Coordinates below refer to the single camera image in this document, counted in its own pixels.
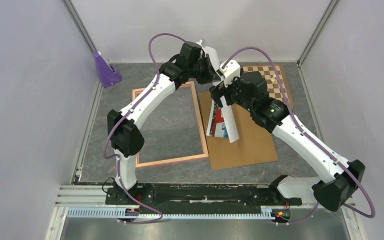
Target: chessboard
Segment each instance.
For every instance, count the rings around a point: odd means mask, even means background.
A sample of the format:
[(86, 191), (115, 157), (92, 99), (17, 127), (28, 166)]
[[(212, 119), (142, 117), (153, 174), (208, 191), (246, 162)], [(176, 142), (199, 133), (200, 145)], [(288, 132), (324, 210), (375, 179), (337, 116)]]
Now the chessboard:
[[(241, 64), (243, 72), (260, 72), (261, 76), (267, 81), (268, 95), (274, 99), (278, 99), (283, 102), (281, 88), (276, 78), (273, 67), (268, 63), (254, 63), (254, 64)], [(282, 80), (282, 86), (286, 90), (286, 98), (289, 101), (291, 108), (294, 107), (294, 101), (292, 99), (291, 90), (289, 88), (288, 79), (285, 74), (285, 70), (282, 65), (275, 64), (276, 70), (279, 72), (279, 77)]]

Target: brown cardboard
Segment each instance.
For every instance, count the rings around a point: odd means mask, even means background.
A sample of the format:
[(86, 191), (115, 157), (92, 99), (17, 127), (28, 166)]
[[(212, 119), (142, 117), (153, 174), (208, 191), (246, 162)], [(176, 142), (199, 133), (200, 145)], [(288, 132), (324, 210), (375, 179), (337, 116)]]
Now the brown cardboard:
[[(205, 131), (211, 110), (209, 92), (199, 94), (199, 102)], [(228, 138), (205, 136), (211, 169), (226, 169), (278, 160), (272, 135), (255, 124), (250, 113), (242, 107), (232, 106), (239, 140), (229, 143)]]

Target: gray floor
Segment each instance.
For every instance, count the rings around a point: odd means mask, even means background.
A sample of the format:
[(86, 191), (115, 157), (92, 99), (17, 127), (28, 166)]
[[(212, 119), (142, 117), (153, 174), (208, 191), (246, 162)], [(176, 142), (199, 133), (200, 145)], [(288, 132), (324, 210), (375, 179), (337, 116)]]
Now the gray floor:
[[(285, 69), (295, 103), (293, 111), (307, 128), (316, 134), (298, 68), (295, 63), (281, 64)], [(151, 63), (123, 63), (115, 64), (115, 67), (122, 74), (123, 80), (102, 92), (84, 158), (80, 182), (103, 182), (108, 177), (115, 175), (115, 161), (104, 160), (102, 157), (102, 149), (107, 136), (107, 113), (111, 109), (118, 111), (129, 104), (132, 101), (132, 90), (145, 88), (151, 82), (156, 71)], [(207, 92), (211, 86), (197, 83), (195, 85), (198, 93)], [(185, 117), (184, 121), (188, 121), (188, 119), (193, 119), (193, 117)], [(148, 129), (149, 131), (145, 131), (144, 135), (150, 136), (151, 129), (152, 127)], [(154, 148), (155, 154), (162, 155), (169, 152), (175, 154), (174, 152), (181, 146), (187, 145), (188, 131), (191, 130), (180, 127), (176, 131), (168, 133), (167, 137), (171, 136), (172, 142), (166, 142), (165, 145), (160, 143)], [(137, 179), (142, 183), (270, 183), (281, 174), (293, 177), (316, 176), (314, 170), (291, 147), (276, 137), (273, 137), (273, 140), (279, 157), (279, 161), (276, 162), (211, 170), (209, 159), (192, 160), (138, 168), (136, 170)]]
[[(293, 209), (292, 221), (310, 210)], [(317, 210), (314, 218), (296, 225), (275, 226), (268, 220), (166, 220), (124, 225), (107, 218), (67, 218), (62, 240), (350, 240), (342, 211)]]

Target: purple hose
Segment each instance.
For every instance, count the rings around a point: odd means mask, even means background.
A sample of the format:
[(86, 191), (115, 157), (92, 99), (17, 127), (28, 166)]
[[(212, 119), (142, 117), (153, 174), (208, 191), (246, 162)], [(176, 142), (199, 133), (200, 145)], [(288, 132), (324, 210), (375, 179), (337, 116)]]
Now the purple hose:
[[(363, 193), (364, 197), (366, 198), (367, 202), (368, 202), (368, 205), (370, 206), (370, 214), (367, 214), (365, 212), (362, 212), (361, 210), (358, 210), (356, 209), (355, 207), (353, 206), (350, 206), (346, 203), (344, 203), (343, 205), (367, 218), (374, 218), (375, 215), (376, 215), (376, 210), (375, 210), (375, 206), (372, 202), (372, 199), (370, 198), (369, 194), (367, 193), (367, 191), (365, 190), (365, 188), (362, 186), (362, 184), (360, 183), (360, 181), (350, 172), (350, 170), (348, 170), (348, 168), (346, 168), (341, 162), (338, 161), (338, 159), (333, 156), (327, 149), (325, 149), (322, 145), (320, 145), (320, 143), (318, 143), (314, 138), (312, 138), (308, 133), (306, 132), (303, 132), (303, 128), (301, 127), (301, 125), (298, 123), (297, 119), (295, 118), (295, 114), (292, 112), (292, 109), (291, 109), (291, 105), (289, 104), (289, 101), (285, 95), (285, 89), (283, 87), (283, 81), (282, 79), (280, 78), (279, 76), (279, 72), (278, 70), (276, 69), (276, 66), (275, 66), (275, 63), (272, 61), (272, 59), (269, 57), (269, 55), (264, 52), (263, 50), (261, 50), (260, 48), (258, 47), (254, 47), (254, 46), (247, 46), (247, 47), (243, 47), (239, 50), (237, 50), (236, 52), (234, 52), (232, 54), (232, 56), (230, 56), (226, 62), (223, 64), (222, 68), (225, 68), (226, 65), (237, 55), (239, 54), (240, 52), (243, 52), (245, 50), (248, 50), (248, 49), (251, 49), (251, 50), (256, 50), (260, 53), (262, 53), (266, 58), (267, 60), (270, 62), (270, 65), (271, 67), (273, 68), (274, 70), (274, 73), (276, 74), (276, 78), (277, 78), (277, 81), (279, 81), (279, 85), (280, 85), (280, 92), (282, 93), (282, 99), (283, 101), (285, 102), (286, 104), (286, 107), (287, 107), (287, 110), (289, 112), (289, 114), (291, 115), (292, 117), (292, 120), (293, 122), (295, 123), (295, 126), (299, 129), (299, 131), (305, 135), (312, 143), (314, 143), (320, 150), (322, 150), (326, 155), (328, 155), (330, 157), (330, 159), (332, 159), (336, 164), (338, 164), (338, 166), (340, 166), (348, 175), (349, 177), (355, 182), (355, 184), (358, 186), (358, 188), (360, 188), (361, 192)], [(311, 212), (310, 215), (308, 215), (307, 217), (301, 219), (301, 220), (297, 220), (297, 221), (293, 221), (293, 222), (290, 222), (289, 224), (295, 224), (295, 223), (300, 223), (302, 221), (305, 221), (307, 219), (309, 219), (313, 214), (314, 212), (316, 211), (317, 207), (318, 207), (319, 203), (316, 204), (316, 206), (314, 207), (313, 211)]]
[[(155, 79), (155, 82), (153, 83), (153, 87), (155, 87), (157, 84), (158, 84), (158, 81), (160, 80), (160, 70), (159, 70), (159, 67), (158, 67), (158, 64), (157, 62), (155, 61), (155, 58), (152, 54), (152, 51), (151, 51), (151, 45), (152, 45), (152, 42), (154, 41), (154, 39), (158, 38), (159, 36), (171, 36), (171, 37), (175, 37), (179, 40), (182, 40), (183, 42), (186, 42), (185, 39), (183, 39), (182, 37), (180, 36), (177, 36), (177, 35), (174, 35), (174, 34), (171, 34), (171, 33), (167, 33), (167, 32), (164, 32), (164, 33), (160, 33), (160, 34), (157, 34), (155, 36), (153, 36), (150, 40), (149, 40), (149, 44), (148, 44), (148, 51), (149, 51), (149, 56), (151, 57), (151, 60), (152, 62), (155, 64), (155, 68), (156, 68), (156, 79)], [(131, 106), (131, 108), (125, 113), (125, 115), (114, 125), (114, 127), (111, 129), (111, 131), (109, 131), (109, 134), (108, 136), (106, 137), (106, 140), (105, 140), (105, 145), (103, 146), (103, 158), (104, 159), (112, 159), (114, 157), (117, 157), (117, 158), (121, 158), (120, 155), (118, 154), (113, 154), (113, 155), (110, 155), (110, 156), (107, 156), (107, 148), (108, 148), (108, 144), (110, 143), (110, 140), (111, 140), (111, 137), (113, 136), (114, 132), (116, 131), (116, 129), (120, 126), (120, 124), (123, 122), (124, 119), (126, 119), (129, 115), (130, 115), (130, 110), (134, 110), (136, 108), (136, 106), (138, 106), (139, 103), (141, 103), (154, 89), (151, 87), (145, 94), (143, 94), (139, 100), (136, 101), (135, 104), (133, 104), (133, 106)], [(116, 178), (118, 178), (119, 176), (121, 176), (121, 170), (120, 170), (120, 162), (121, 160), (118, 160), (117, 161), (117, 164), (116, 164)], [(152, 208), (151, 206), (148, 206), (146, 204), (143, 204), (142, 202), (136, 200), (132, 195), (130, 195), (129, 191), (126, 189), (126, 187), (124, 186), (123, 184), (123, 181), (122, 179), (120, 178), (119, 179), (120, 181), (120, 184), (121, 184), (121, 188), (123, 188), (123, 191), (126, 193), (126, 195), (132, 200), (134, 201), (135, 203), (139, 204), (140, 206), (146, 208), (146, 209), (149, 209), (157, 214), (160, 215), (160, 217), (156, 218), (156, 219), (152, 219), (152, 220), (146, 220), (146, 221), (134, 221), (134, 222), (125, 222), (125, 224), (130, 224), (130, 225), (136, 225), (136, 224), (150, 224), (150, 223), (155, 223), (155, 222), (158, 222), (159, 220), (161, 220), (163, 218), (163, 214), (158, 211), (157, 209), (155, 208)]]

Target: purple cable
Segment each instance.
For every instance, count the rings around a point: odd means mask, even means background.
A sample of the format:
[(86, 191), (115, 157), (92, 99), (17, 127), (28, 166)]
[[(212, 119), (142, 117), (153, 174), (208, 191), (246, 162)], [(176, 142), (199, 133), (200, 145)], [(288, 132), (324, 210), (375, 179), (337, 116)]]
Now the purple cable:
[[(274, 70), (274, 73), (276, 74), (276, 78), (277, 78), (277, 81), (279, 82), (279, 85), (280, 85), (280, 92), (282, 93), (282, 99), (283, 101), (285, 102), (286, 104), (286, 107), (287, 107), (287, 110), (289, 112), (289, 114), (291, 115), (292, 117), (292, 120), (293, 122), (295, 123), (295, 126), (299, 129), (299, 131), (301, 132), (301, 134), (305, 135), (312, 143), (314, 143), (320, 150), (322, 150), (326, 155), (328, 155), (330, 157), (330, 159), (332, 159), (336, 164), (338, 164), (338, 166), (340, 166), (348, 175), (349, 177), (355, 182), (355, 184), (358, 186), (358, 188), (360, 188), (361, 192), (363, 193), (364, 197), (366, 198), (367, 202), (368, 202), (368, 205), (370, 206), (370, 214), (367, 214), (365, 212), (362, 212), (361, 210), (358, 210), (356, 209), (355, 207), (353, 206), (350, 206), (346, 203), (344, 203), (343, 205), (367, 218), (374, 218), (375, 215), (376, 215), (376, 211), (375, 211), (375, 206), (372, 202), (372, 199), (370, 198), (369, 194), (367, 193), (367, 191), (364, 189), (364, 187), (362, 186), (362, 184), (360, 183), (360, 181), (350, 172), (350, 170), (348, 170), (348, 168), (346, 168), (341, 162), (338, 161), (338, 159), (333, 156), (327, 149), (325, 149), (322, 145), (320, 145), (320, 143), (318, 143), (314, 138), (312, 138), (308, 133), (306, 132), (303, 132), (303, 128), (301, 127), (301, 125), (298, 123), (297, 119), (295, 118), (295, 114), (292, 112), (292, 108), (291, 108), (291, 105), (289, 104), (289, 101), (285, 95), (285, 89), (283, 87), (283, 81), (282, 79), (279, 77), (279, 72), (278, 70), (276, 69), (276, 66), (275, 66), (275, 63), (272, 61), (272, 59), (269, 57), (269, 55), (263, 51), (262, 49), (258, 48), (258, 47), (254, 47), (254, 46), (246, 46), (246, 47), (243, 47), (239, 50), (237, 50), (236, 52), (234, 52), (227, 60), (226, 62), (223, 64), (222, 68), (225, 68), (226, 65), (237, 55), (239, 54), (240, 52), (243, 52), (245, 50), (256, 50), (260, 53), (262, 53), (266, 58), (267, 60), (270, 62), (270, 65), (271, 67), (273, 68)], [(305, 221), (307, 220), (308, 218), (310, 218), (314, 212), (316, 211), (317, 207), (319, 206), (319, 203), (316, 204), (316, 206), (314, 207), (313, 211), (311, 212), (310, 215), (308, 215), (307, 217), (301, 219), (301, 220), (297, 220), (297, 221), (293, 221), (293, 222), (290, 222), (289, 224), (295, 224), (295, 223), (300, 223), (302, 221)]]
[[(171, 33), (167, 33), (167, 32), (164, 32), (164, 33), (160, 33), (160, 34), (157, 34), (155, 36), (153, 36), (150, 40), (149, 40), (149, 43), (148, 43), (148, 51), (149, 51), (149, 56), (151, 57), (151, 60), (152, 62), (155, 64), (155, 68), (156, 68), (156, 79), (155, 79), (155, 82), (153, 83), (153, 87), (155, 87), (157, 84), (158, 84), (158, 81), (160, 80), (160, 70), (159, 70), (159, 67), (158, 67), (158, 64), (157, 62), (155, 61), (155, 58), (152, 54), (152, 51), (151, 51), (151, 45), (152, 45), (152, 42), (154, 41), (154, 39), (158, 38), (159, 36), (171, 36), (171, 37), (175, 37), (183, 42), (186, 42), (185, 39), (183, 39), (182, 37), (180, 36), (177, 36), (177, 35), (174, 35), (174, 34), (171, 34)], [(124, 119), (126, 119), (131, 111), (130, 110), (134, 110), (136, 108), (136, 106), (141, 103), (154, 89), (151, 87), (145, 94), (143, 94), (139, 100), (137, 100), (133, 106), (131, 106), (131, 108), (125, 113), (125, 115), (123, 117), (121, 117), (121, 119), (114, 125), (114, 127), (111, 129), (111, 131), (109, 131), (109, 134), (108, 136), (106, 137), (106, 140), (105, 140), (105, 145), (103, 146), (103, 158), (104, 159), (112, 159), (114, 157), (117, 157), (117, 158), (121, 158), (121, 156), (119, 154), (113, 154), (113, 155), (110, 155), (110, 156), (107, 156), (107, 148), (108, 148), (108, 144), (110, 143), (110, 140), (111, 140), (111, 137), (113, 136), (114, 132), (116, 131), (116, 129), (120, 126), (120, 124), (123, 122)], [(117, 161), (117, 164), (116, 164), (116, 178), (120, 177), (121, 176), (121, 173), (120, 173), (120, 162), (121, 162), (121, 159)], [(159, 220), (161, 220), (163, 218), (163, 213), (161, 213), (160, 211), (158, 211), (157, 209), (155, 208), (152, 208), (151, 206), (148, 206), (146, 204), (143, 204), (142, 202), (136, 200), (132, 195), (130, 195), (129, 191), (126, 189), (125, 185), (123, 184), (123, 181), (122, 179), (120, 178), (119, 179), (120, 181), (120, 184), (121, 184), (121, 188), (123, 188), (123, 191), (126, 193), (126, 195), (131, 199), (133, 200), (135, 203), (137, 203), (138, 205), (146, 208), (146, 209), (149, 209), (157, 214), (159, 214), (159, 218), (156, 218), (156, 219), (152, 219), (152, 220), (146, 220), (146, 221), (136, 221), (136, 222), (124, 222), (125, 224), (129, 224), (129, 225), (136, 225), (136, 224), (150, 224), (150, 223), (155, 223), (155, 222), (158, 222)]]

